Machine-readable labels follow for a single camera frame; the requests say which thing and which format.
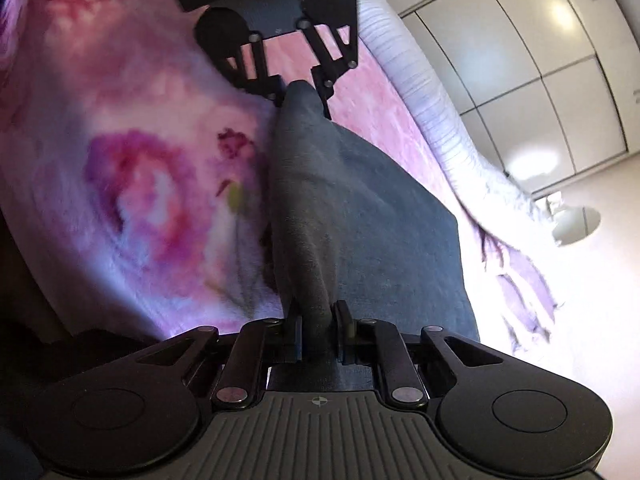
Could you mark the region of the dark grey garment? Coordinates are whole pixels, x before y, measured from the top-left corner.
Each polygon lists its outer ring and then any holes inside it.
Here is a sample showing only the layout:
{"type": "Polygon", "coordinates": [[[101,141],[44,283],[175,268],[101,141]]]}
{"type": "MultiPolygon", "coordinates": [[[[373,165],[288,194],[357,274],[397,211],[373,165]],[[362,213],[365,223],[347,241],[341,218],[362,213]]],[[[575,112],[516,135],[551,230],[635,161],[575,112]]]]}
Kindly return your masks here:
{"type": "Polygon", "coordinates": [[[414,334],[439,325],[478,338],[456,217],[390,156],[326,119],[305,81],[288,86],[269,152],[265,279],[303,322],[303,359],[277,366],[280,391],[367,389],[341,366],[328,331],[345,301],[355,318],[414,334]]]}

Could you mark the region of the pink floral bed blanket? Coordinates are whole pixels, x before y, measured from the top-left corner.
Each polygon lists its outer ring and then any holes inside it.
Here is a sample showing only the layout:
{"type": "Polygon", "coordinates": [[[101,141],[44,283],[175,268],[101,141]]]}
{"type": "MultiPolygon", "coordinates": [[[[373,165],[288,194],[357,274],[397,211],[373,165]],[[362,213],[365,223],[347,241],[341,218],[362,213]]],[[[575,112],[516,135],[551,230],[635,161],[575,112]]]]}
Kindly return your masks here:
{"type": "MultiPolygon", "coordinates": [[[[1,210],[63,326],[168,338],[234,332],[282,312],[262,236],[276,111],[232,87],[176,0],[4,0],[1,210]]],[[[518,250],[464,209],[360,39],[334,120],[404,168],[457,219],[480,338],[546,341],[549,244],[518,250]]]]}

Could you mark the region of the white striped duvet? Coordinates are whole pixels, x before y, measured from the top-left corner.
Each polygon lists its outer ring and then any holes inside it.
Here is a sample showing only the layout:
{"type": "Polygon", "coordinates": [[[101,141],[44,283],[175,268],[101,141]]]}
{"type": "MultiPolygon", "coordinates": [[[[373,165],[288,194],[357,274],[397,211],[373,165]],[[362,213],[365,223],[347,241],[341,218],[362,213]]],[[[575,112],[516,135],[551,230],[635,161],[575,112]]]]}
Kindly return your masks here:
{"type": "Polygon", "coordinates": [[[434,68],[386,0],[358,0],[359,38],[380,64],[458,201],[489,234],[524,250],[553,246],[533,199],[477,151],[434,68]]]}

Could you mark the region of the white wardrobe with doors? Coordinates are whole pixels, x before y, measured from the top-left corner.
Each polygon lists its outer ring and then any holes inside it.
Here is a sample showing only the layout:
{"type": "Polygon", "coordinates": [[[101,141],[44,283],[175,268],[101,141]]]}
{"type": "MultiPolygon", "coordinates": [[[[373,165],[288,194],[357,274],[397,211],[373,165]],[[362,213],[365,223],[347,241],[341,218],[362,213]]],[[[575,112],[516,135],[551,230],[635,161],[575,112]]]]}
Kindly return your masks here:
{"type": "Polygon", "coordinates": [[[387,1],[525,191],[638,151],[639,46],[616,0],[387,1]]]}

